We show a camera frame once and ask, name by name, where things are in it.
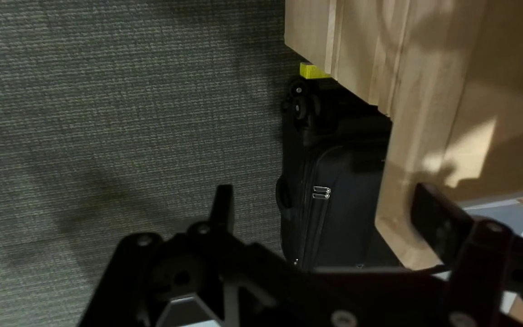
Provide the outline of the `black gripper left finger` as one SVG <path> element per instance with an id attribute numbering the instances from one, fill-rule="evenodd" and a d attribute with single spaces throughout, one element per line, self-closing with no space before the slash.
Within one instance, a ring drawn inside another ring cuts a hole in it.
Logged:
<path id="1" fill-rule="evenodd" d="M 216 230 L 230 232 L 234 224 L 234 186 L 223 183 L 216 186 L 208 223 Z"/>

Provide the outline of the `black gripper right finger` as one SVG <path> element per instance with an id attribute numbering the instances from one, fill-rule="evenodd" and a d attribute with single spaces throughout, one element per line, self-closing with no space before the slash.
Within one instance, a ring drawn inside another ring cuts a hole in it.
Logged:
<path id="1" fill-rule="evenodd" d="M 481 257 L 483 224 L 437 188 L 414 186 L 410 221 L 446 266 L 472 264 Z"/>

